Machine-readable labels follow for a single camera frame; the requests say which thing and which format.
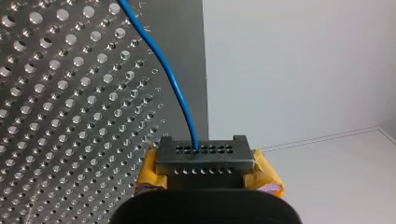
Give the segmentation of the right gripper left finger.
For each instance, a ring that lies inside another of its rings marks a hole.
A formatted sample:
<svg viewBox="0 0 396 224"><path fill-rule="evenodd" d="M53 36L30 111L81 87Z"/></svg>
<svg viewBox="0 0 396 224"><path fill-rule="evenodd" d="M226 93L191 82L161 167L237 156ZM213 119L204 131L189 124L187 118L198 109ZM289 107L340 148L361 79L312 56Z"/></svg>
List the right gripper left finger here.
<svg viewBox="0 0 396 224"><path fill-rule="evenodd" d="M145 159L134 185L134 194L168 189L167 176L156 173L156 158L158 149L151 147L145 151Z"/></svg>

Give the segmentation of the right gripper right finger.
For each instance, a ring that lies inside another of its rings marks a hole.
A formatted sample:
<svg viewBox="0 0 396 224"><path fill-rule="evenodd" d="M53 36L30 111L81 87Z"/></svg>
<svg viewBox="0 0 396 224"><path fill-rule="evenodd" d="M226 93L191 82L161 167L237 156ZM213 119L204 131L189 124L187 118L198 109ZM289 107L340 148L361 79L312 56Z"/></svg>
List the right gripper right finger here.
<svg viewBox="0 0 396 224"><path fill-rule="evenodd" d="M271 193L278 198L284 195L285 184L276 170L258 149L253 150L254 167L251 174L243 177L245 189L256 189Z"/></svg>

